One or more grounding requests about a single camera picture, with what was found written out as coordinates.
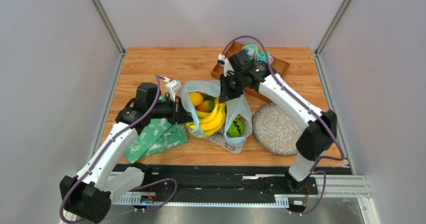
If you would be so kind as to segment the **green fake watermelon ball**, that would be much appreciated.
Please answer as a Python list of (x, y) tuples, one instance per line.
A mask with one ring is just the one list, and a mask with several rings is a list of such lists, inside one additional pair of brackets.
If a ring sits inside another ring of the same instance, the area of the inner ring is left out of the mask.
[(230, 137), (241, 137), (244, 134), (245, 125), (239, 119), (234, 119), (227, 133)]

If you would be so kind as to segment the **translucent printed plastic bag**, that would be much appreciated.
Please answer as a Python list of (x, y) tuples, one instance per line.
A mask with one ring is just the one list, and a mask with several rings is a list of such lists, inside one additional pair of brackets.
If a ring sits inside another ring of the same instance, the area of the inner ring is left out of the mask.
[(218, 80), (184, 84), (181, 103), (193, 118), (186, 126), (193, 136), (208, 139), (237, 154), (252, 133), (252, 113), (244, 95), (220, 103), (220, 91)]

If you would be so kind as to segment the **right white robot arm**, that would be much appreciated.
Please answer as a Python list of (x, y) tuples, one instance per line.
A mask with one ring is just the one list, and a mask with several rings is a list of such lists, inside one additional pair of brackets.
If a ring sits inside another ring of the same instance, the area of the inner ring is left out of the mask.
[(285, 174), (284, 185), (290, 192), (304, 189), (306, 181), (332, 144), (337, 143), (337, 115), (324, 112), (294, 91), (272, 68), (270, 62), (255, 63), (245, 51), (218, 56), (224, 67), (220, 76), (219, 102), (230, 102), (247, 88), (272, 100), (298, 125), (302, 134), (296, 142), (296, 160)]

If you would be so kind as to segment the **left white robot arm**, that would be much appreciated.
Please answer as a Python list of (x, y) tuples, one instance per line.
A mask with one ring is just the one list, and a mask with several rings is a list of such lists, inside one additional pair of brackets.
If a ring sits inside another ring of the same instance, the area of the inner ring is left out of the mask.
[(183, 108), (177, 91), (182, 88), (180, 80), (165, 79), (165, 100), (159, 100), (159, 83), (141, 83), (136, 95), (119, 111), (111, 131), (88, 163), (75, 176), (64, 176), (60, 182), (62, 203), (60, 217), (65, 223), (71, 223), (64, 216), (70, 212), (99, 223), (105, 219), (111, 205), (129, 191), (145, 189), (150, 184), (152, 168), (143, 164), (132, 164), (115, 177), (110, 177), (120, 157), (136, 140), (141, 132), (148, 128), (152, 119), (165, 119), (170, 124), (184, 124), (192, 120)]

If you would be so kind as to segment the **red green fake mango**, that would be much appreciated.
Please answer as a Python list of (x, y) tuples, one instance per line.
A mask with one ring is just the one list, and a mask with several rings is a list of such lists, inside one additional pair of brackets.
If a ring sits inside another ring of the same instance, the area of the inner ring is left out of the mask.
[(215, 108), (216, 104), (214, 100), (204, 100), (203, 102), (201, 102), (198, 106), (197, 106), (197, 110), (198, 111), (202, 111), (202, 112), (212, 112), (213, 109)]

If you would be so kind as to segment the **yellow fake lemon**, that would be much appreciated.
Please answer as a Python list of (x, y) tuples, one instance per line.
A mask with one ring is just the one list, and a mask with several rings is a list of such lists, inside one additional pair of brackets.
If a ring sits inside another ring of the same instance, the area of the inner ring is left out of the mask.
[(195, 107), (198, 106), (198, 105), (200, 105), (204, 101), (204, 97), (203, 97), (203, 95), (201, 93), (190, 92), (188, 95), (189, 95), (191, 103)]

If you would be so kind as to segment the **yellow fake banana bunch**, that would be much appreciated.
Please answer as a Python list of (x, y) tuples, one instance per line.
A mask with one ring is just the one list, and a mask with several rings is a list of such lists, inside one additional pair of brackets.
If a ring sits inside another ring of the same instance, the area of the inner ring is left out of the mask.
[(206, 117), (199, 120), (199, 128), (205, 136), (211, 136), (218, 132), (226, 120), (226, 103), (220, 103), (219, 99), (215, 100), (215, 108)]

